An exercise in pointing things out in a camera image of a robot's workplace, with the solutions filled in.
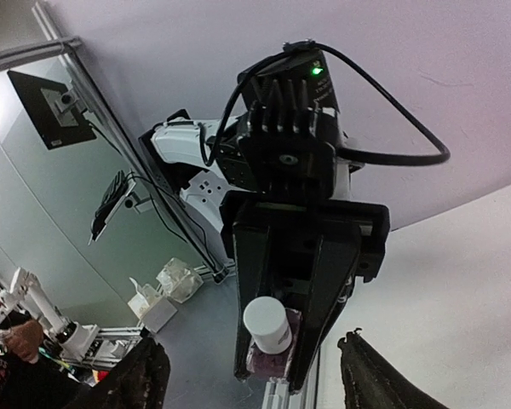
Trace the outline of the white nail polish brush cap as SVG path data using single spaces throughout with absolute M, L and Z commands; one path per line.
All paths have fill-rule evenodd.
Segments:
M 243 312 L 243 323 L 257 348 L 265 354 L 282 354 L 292 334 L 284 305 L 273 297 L 257 297 Z

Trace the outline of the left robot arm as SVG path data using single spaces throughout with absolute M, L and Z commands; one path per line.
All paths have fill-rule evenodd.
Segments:
M 300 391 L 321 343 L 385 255 L 388 208 L 349 198 L 369 163 L 348 149 L 325 57 L 289 43 L 238 75 L 221 119 L 175 112 L 141 137 L 161 190 L 232 262 L 234 374 Z

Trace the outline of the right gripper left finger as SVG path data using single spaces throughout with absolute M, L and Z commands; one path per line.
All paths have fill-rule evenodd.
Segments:
M 162 408 L 171 364 L 151 332 L 89 392 L 78 396 L 80 408 Z

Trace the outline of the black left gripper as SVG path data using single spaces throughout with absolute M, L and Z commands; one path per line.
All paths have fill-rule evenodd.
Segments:
M 239 381 L 250 377 L 246 358 L 251 335 L 244 326 L 244 310 L 253 299 L 269 292 L 268 229 L 275 226 L 306 234 L 315 234 L 318 228 L 345 233 L 347 225 L 359 229 L 360 235 L 323 235 L 315 242 L 302 323 L 288 376 L 289 391 L 297 392 L 305 383 L 324 327 L 352 271 L 365 283 L 378 275 L 390 231 L 389 209 L 382 204 L 334 199 L 297 204 L 257 193 L 230 191 L 220 205 L 220 215 L 221 238 L 227 253 L 234 250 L 237 267 L 238 328 L 233 373 Z

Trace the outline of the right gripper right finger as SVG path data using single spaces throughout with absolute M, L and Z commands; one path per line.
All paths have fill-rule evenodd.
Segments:
M 341 375 L 346 408 L 431 409 L 444 405 L 411 383 L 361 336 L 341 338 Z

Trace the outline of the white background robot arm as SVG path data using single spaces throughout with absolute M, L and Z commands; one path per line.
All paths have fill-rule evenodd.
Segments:
M 0 291 L 0 408 L 160 408 L 169 373 L 147 328 L 71 320 L 24 268 Z

